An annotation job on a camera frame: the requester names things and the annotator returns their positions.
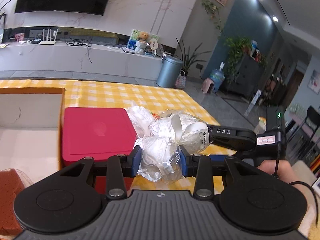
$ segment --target wooden door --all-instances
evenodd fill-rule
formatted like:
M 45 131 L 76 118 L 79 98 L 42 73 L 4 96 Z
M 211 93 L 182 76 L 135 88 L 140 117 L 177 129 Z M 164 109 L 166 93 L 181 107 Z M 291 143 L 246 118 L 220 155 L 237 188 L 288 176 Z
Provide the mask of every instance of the wooden door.
M 283 99 L 282 105 L 287 107 L 290 105 L 294 95 L 296 94 L 299 85 L 303 79 L 304 74 L 300 72 L 299 70 L 295 69 L 292 77 L 290 78 L 290 81 L 287 85 L 287 93 Z

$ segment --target white marble wall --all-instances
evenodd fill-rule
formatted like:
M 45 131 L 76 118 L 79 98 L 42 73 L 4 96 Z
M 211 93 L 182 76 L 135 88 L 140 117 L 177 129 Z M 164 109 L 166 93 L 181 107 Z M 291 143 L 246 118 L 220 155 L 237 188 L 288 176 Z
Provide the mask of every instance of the white marble wall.
M 71 12 L 14 14 L 17 0 L 4 8 L 6 28 L 63 26 L 130 35 L 132 29 L 158 34 L 160 42 L 176 47 L 196 0 L 109 0 L 103 16 Z

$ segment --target black rubber pad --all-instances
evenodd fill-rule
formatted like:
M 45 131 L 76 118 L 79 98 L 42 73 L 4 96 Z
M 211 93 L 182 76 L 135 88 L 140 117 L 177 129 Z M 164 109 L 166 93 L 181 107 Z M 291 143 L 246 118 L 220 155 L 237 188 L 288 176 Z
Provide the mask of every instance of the black rubber pad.
M 298 231 L 279 236 L 253 235 L 226 222 L 215 205 L 189 191 L 134 190 L 111 201 L 91 224 L 61 235 L 24 231 L 18 240 L 304 240 Z

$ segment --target red box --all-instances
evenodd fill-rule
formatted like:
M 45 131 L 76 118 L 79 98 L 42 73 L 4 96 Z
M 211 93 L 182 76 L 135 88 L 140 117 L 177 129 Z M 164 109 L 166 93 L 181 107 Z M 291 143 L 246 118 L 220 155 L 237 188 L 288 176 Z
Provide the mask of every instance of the red box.
M 123 108 L 68 107 L 62 132 L 63 163 L 67 166 L 87 156 L 105 161 L 113 155 L 129 155 L 136 136 Z M 126 178 L 127 189 L 131 183 Z M 95 189 L 105 193 L 104 177 L 97 177 Z

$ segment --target trash can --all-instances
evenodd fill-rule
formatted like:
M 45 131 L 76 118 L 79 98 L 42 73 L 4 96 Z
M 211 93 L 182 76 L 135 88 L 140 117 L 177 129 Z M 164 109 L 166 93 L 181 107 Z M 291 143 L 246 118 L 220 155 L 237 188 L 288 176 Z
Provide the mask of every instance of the trash can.
M 157 79 L 157 85 L 163 88 L 174 87 L 183 62 L 175 57 L 166 56 L 162 60 L 162 68 Z

